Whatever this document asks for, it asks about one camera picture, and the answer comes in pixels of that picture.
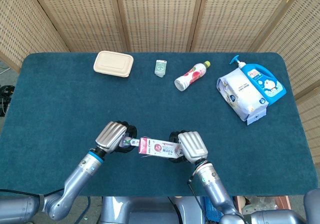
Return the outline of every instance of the pink carton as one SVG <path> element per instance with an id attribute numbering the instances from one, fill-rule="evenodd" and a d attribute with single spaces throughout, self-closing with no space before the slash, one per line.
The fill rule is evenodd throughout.
<path id="1" fill-rule="evenodd" d="M 163 158 L 179 158 L 184 155 L 178 143 L 147 137 L 140 138 L 139 153 Z"/>

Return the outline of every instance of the blue crate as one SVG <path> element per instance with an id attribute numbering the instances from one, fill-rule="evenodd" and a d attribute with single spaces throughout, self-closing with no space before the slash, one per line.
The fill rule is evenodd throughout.
<path id="1" fill-rule="evenodd" d="M 204 203 L 205 203 L 205 212 L 208 219 L 211 221 L 219 222 L 220 218 L 223 215 L 222 212 L 214 208 L 209 197 L 207 196 L 204 197 Z"/>

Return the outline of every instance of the plastic bottle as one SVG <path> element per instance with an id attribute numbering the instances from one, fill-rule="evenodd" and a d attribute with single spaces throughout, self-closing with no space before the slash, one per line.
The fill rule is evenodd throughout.
<path id="1" fill-rule="evenodd" d="M 232 58 L 229 64 L 233 62 L 238 63 L 241 71 L 269 102 L 268 106 L 271 106 L 287 93 L 285 87 L 267 68 L 255 63 L 246 64 L 243 61 L 239 61 L 238 57 L 239 55 L 236 55 Z"/>
<path id="2" fill-rule="evenodd" d="M 175 79 L 174 85 L 179 91 L 184 91 L 190 86 L 194 81 L 203 77 L 207 72 L 207 68 L 210 67 L 210 62 L 207 60 L 204 63 L 195 64 L 191 70 L 189 70 L 186 74 L 180 76 Z"/>

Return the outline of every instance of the blue ring joint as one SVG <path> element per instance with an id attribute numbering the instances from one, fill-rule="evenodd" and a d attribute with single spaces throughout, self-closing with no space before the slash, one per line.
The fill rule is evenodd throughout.
<path id="1" fill-rule="evenodd" d="M 104 163 L 104 160 L 102 160 L 99 156 L 97 156 L 96 154 L 94 154 L 92 151 L 89 151 L 88 154 L 90 154 L 91 156 L 93 156 L 95 159 L 97 159 L 99 162 Z"/>

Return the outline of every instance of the white package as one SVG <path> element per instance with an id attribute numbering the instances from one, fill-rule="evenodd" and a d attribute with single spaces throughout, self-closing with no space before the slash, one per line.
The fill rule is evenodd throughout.
<path id="1" fill-rule="evenodd" d="M 247 125 L 267 114 L 269 103 L 240 68 L 220 77 L 216 88 L 241 120 L 247 121 Z"/>

